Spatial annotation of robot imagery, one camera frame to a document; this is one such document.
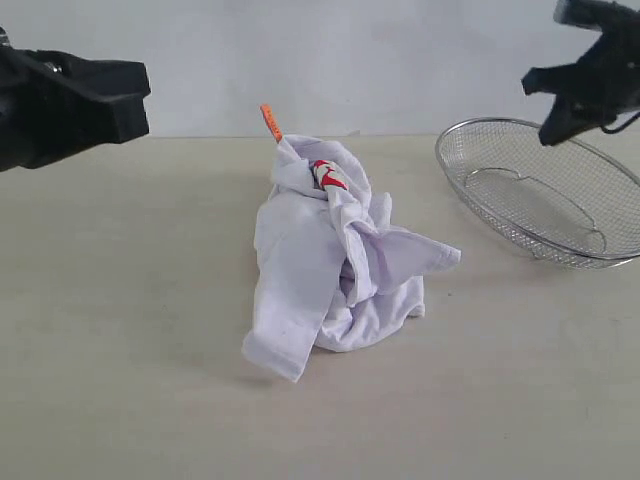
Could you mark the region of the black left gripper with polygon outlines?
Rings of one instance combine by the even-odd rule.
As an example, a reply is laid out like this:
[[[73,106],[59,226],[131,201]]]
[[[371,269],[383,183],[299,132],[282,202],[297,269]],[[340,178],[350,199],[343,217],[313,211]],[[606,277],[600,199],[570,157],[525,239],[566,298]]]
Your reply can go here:
[[[141,62],[69,55],[63,70],[31,52],[3,47],[1,170],[38,169],[147,135],[144,99],[150,93]]]

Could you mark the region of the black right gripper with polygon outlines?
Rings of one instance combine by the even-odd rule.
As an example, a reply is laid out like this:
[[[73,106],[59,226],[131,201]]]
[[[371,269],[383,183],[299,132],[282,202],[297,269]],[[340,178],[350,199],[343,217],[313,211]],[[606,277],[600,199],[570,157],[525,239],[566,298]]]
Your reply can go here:
[[[531,68],[521,84],[527,95],[556,96],[538,131],[543,146],[557,146],[598,129],[604,112],[639,107],[639,31],[607,31],[575,62]]]

